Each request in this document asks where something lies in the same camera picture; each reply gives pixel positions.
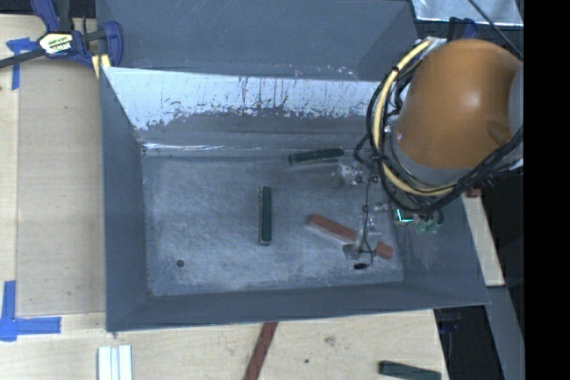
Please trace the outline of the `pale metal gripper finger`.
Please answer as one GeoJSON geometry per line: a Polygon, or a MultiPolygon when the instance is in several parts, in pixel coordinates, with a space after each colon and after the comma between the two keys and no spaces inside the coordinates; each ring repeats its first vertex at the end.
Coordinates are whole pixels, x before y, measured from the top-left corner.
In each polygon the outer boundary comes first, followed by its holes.
{"type": "Polygon", "coordinates": [[[370,170],[358,162],[336,164],[332,172],[336,188],[353,188],[364,185],[369,180],[370,170]]]}
{"type": "Polygon", "coordinates": [[[362,208],[362,227],[357,231],[355,241],[344,244],[343,253],[348,260],[363,260],[365,256],[372,260],[379,242],[379,216],[369,205],[362,208]]]}

